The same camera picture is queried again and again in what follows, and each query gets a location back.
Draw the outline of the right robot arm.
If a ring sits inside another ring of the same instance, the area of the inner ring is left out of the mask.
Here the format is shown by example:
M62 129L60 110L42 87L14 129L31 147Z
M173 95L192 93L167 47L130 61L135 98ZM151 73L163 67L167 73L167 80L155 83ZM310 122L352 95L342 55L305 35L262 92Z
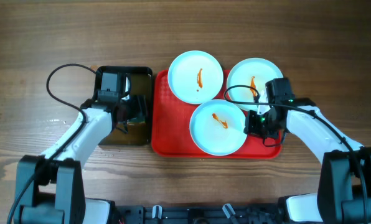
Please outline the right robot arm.
M315 194L286 197L283 217L289 222L370 223L371 147L348 138L309 98L296 98L287 78L268 81L264 91L252 88L244 131L263 139L291 133L321 163Z

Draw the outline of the white plate front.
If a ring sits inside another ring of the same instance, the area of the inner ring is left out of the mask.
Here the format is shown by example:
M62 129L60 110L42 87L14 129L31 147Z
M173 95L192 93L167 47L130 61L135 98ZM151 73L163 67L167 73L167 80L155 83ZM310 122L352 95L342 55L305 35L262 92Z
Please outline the white plate front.
M233 103L215 99L199 105L189 123L195 145L212 156L228 156L238 151L247 139L245 115Z

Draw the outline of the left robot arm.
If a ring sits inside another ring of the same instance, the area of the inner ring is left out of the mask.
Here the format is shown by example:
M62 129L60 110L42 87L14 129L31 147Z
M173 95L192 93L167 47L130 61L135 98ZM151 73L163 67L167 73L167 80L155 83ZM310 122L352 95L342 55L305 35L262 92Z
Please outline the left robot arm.
M8 223L114 223L112 201L85 197L82 169L97 145L118 130L128 134L134 111L128 73L104 73L96 96L77 108L67 132L39 156L18 163L15 199Z

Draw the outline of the white plate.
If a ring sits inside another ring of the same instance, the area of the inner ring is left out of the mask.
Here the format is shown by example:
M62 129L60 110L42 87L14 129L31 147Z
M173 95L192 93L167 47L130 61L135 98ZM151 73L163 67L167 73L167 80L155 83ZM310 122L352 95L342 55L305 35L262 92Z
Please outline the white plate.
M195 145L212 156L228 156L238 151L247 139L245 115L233 103L215 99L199 105L189 123Z
M281 70L269 60L248 58L236 64L227 77L227 88L235 85L248 85L257 89L260 103L267 103L266 83L275 78L283 78ZM232 101L254 102L254 90L245 87L232 88L227 92Z
M218 95L223 85L223 70L212 55L200 50L191 50L173 60L167 81L178 99L199 105Z

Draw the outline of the green sponge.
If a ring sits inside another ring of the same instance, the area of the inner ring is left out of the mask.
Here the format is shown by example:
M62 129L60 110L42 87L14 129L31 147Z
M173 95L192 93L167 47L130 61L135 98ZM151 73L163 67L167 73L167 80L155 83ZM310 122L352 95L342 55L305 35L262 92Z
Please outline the green sponge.
M145 117L131 118L128 120L128 123L131 125L143 124L143 123L146 123L146 118Z

